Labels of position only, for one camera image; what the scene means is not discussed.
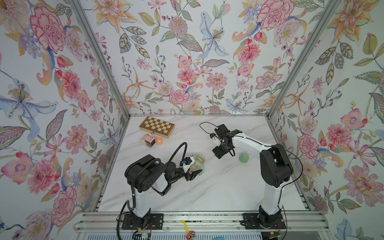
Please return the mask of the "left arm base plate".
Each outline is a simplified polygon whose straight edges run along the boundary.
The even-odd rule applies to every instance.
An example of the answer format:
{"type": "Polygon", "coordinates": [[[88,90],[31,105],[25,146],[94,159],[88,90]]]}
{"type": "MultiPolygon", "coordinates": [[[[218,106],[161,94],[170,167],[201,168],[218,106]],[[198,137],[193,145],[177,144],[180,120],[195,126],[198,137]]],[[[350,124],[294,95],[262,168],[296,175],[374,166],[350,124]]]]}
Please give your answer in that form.
{"type": "Polygon", "coordinates": [[[162,230],[164,214],[146,214],[143,218],[133,213],[125,214],[122,220],[122,230],[162,230]]]}

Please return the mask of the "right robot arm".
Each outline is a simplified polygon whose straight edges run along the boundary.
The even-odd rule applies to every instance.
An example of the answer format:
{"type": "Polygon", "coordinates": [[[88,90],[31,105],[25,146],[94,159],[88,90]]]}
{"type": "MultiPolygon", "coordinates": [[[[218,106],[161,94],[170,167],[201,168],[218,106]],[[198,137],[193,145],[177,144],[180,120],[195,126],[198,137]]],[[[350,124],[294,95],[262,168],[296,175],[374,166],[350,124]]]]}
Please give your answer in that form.
{"type": "Polygon", "coordinates": [[[225,125],[217,126],[215,132],[210,134],[210,138],[217,145],[213,153],[218,159],[227,153],[233,156],[235,148],[259,158],[261,176],[266,183],[259,213],[266,217],[280,214],[283,207],[282,190],[293,182],[291,176],[294,173],[286,149],[279,144],[267,145],[239,130],[230,131],[225,125]]]}

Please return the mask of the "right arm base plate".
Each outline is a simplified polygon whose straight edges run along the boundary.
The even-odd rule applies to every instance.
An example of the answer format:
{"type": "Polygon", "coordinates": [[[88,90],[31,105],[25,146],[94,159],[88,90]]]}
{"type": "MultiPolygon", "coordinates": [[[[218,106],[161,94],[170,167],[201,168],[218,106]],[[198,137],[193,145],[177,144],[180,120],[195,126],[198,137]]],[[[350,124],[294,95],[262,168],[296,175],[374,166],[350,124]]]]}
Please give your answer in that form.
{"type": "Polygon", "coordinates": [[[246,230],[285,230],[287,228],[281,212],[272,216],[263,213],[244,213],[242,217],[240,224],[246,230]]]}

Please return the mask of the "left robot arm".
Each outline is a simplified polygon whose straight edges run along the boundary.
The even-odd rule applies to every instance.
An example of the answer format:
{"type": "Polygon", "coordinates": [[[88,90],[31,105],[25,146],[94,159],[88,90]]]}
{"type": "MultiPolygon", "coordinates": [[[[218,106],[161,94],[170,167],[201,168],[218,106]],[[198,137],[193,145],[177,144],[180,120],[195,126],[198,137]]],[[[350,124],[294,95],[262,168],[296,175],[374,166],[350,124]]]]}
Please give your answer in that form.
{"type": "Polygon", "coordinates": [[[192,181],[203,172],[196,158],[187,156],[187,148],[188,144],[183,142],[167,162],[146,155],[126,169],[124,176],[132,194],[132,201],[127,201],[130,213],[140,219],[146,217],[151,212],[147,191],[164,196],[173,183],[180,179],[192,181]]]}

